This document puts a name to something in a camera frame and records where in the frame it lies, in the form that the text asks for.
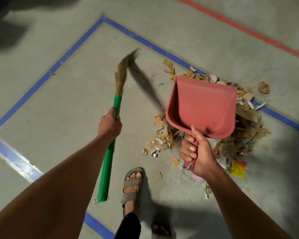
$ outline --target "pink plastic dustpan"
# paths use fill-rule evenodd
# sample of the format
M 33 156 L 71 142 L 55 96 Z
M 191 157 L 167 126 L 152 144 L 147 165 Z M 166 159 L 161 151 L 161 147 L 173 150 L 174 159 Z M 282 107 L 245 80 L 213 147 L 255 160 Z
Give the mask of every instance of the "pink plastic dustpan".
M 166 119 L 191 136 L 190 127 L 195 125 L 209 138 L 226 138 L 235 129 L 236 99 L 236 87 L 177 77 Z M 193 170 L 194 166 L 195 160 L 184 163 L 185 169 Z

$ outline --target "red floor line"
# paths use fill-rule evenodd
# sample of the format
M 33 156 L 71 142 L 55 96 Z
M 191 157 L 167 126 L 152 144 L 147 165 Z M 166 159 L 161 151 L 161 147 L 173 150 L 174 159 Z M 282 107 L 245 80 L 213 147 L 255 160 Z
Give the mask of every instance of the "red floor line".
M 201 11 L 201 12 L 203 12 L 203 13 L 205 13 L 205 14 L 207 14 L 207 15 L 209 15 L 209 16 L 211 16 L 211 17 L 213 17 L 213 18 L 215 18 L 215 19 L 217 19 L 221 22 L 223 22 L 223 23 L 231 25 L 232 27 L 237 28 L 240 31 L 255 37 L 256 39 L 262 40 L 267 44 L 270 44 L 270 45 L 272 45 L 276 48 L 279 48 L 279 49 L 281 49 L 281 50 L 283 50 L 283 51 L 299 58 L 299 51 L 298 50 L 295 50 L 291 47 L 288 47 L 288 46 L 276 41 L 276 40 L 268 38 L 268 37 L 266 37 L 265 35 L 263 35 L 261 33 L 255 32 L 255 31 L 253 31 L 253 30 L 251 30 L 247 27 L 244 27 L 244 26 L 242 26 L 242 25 L 240 25 L 240 24 L 238 24 L 238 23 L 236 23 L 236 22 L 234 22 L 234 21 L 232 21 L 232 20 L 230 20 L 230 19 L 228 19 L 228 18 L 226 18 L 226 17 L 210 10 L 210 9 L 207 9 L 206 7 L 203 7 L 203 6 L 201 6 L 197 3 L 194 3 L 191 0 L 177 0 L 177 1 L 180 1 L 181 3 L 184 3 L 188 6 L 191 6 L 195 9 L 197 9 L 197 10 L 199 10 L 199 11 Z

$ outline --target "green broom handle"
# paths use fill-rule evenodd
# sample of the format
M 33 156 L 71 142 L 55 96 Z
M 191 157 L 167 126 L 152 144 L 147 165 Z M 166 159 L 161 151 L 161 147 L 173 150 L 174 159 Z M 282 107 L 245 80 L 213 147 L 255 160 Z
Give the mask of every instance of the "green broom handle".
M 114 98 L 113 106 L 115 107 L 115 117 L 119 116 L 120 114 L 121 100 L 122 100 L 122 96 L 119 95 L 116 95 Z M 109 145 L 106 154 L 104 156 L 99 195 L 98 195 L 99 202 L 107 201 L 109 195 L 114 148 L 115 148 L 115 139 Z

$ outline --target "gray floor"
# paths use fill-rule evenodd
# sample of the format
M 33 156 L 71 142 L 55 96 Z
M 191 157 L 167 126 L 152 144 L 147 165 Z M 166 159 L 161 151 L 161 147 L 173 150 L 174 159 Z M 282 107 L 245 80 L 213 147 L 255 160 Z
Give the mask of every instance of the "gray floor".
M 223 79 L 257 85 L 266 81 L 269 95 L 256 94 L 270 107 L 299 122 L 299 59 L 174 0 L 16 0 L 14 11 L 0 16 L 0 118 L 91 27 L 104 12 L 125 27 Z M 195 0 L 248 27 L 299 49 L 299 0 Z M 259 10 L 266 12 L 259 16 Z M 0 129 L 0 139 L 31 164 L 47 172 L 93 139 L 101 116 L 112 105 L 114 70 L 120 59 L 140 47 L 137 64 L 164 106 L 172 83 L 163 72 L 164 58 L 107 25 Z M 141 208 L 142 238 L 149 238 L 151 214 L 173 215 L 177 238 L 229 238 L 215 199 L 172 164 L 168 153 L 141 156 L 153 134 L 152 115 L 160 111 L 129 75 L 116 143 L 110 199 L 89 213 L 115 232 L 122 209 L 122 178 L 135 166 L 148 180 Z M 294 238 L 299 238 L 299 133 L 263 114 L 272 134 L 248 159 L 242 190 Z M 163 179 L 153 181 L 161 171 Z M 28 182 L 0 158 L 0 209 Z M 87 226 L 80 238 L 99 238 Z

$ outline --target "trash pile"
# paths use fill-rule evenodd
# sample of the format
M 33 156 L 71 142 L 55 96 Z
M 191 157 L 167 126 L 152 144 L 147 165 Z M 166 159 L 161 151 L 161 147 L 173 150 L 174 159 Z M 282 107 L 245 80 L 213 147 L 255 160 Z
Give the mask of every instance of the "trash pile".
M 241 86 L 230 82 L 229 80 L 221 80 L 216 75 L 197 74 L 196 69 L 191 66 L 186 74 L 176 74 L 174 65 L 164 60 L 167 66 L 166 73 L 170 74 L 170 79 L 175 81 L 176 77 L 185 77 L 187 79 L 201 80 L 203 82 L 212 82 L 222 85 L 231 85 L 237 88 L 237 105 L 236 105 L 236 125 L 234 132 L 224 139 L 208 139 L 213 148 L 213 152 L 219 164 L 232 175 L 244 178 L 246 162 L 244 156 L 250 153 L 255 142 L 263 138 L 267 134 L 271 134 L 266 128 L 262 127 L 261 117 L 258 110 L 266 105 L 263 103 L 254 106 L 253 87 Z M 261 82 L 258 91 L 263 94 L 270 92 L 269 85 Z M 180 157 L 178 156 L 181 146 L 181 140 L 184 136 L 183 132 L 172 127 L 165 118 L 165 114 L 155 115 L 154 124 L 157 125 L 156 136 L 147 142 L 147 148 L 143 149 L 143 155 L 148 153 L 153 157 L 158 157 L 160 151 L 169 149 L 173 155 L 173 163 L 180 165 Z

